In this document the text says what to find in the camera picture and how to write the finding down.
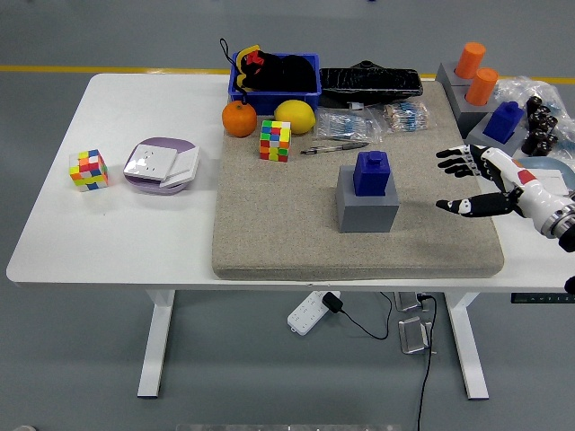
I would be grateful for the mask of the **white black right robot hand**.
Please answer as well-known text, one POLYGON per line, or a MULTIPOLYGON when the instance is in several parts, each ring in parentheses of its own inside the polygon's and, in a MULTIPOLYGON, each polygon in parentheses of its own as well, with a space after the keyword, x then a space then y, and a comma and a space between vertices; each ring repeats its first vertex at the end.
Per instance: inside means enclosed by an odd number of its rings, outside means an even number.
POLYGON ((492 181, 497 192, 458 200, 441 199, 436 206, 465 217, 500 216, 516 212, 543 224, 574 201, 549 192, 537 177, 498 148, 460 145, 437 153, 438 167, 457 178, 481 176, 492 181))

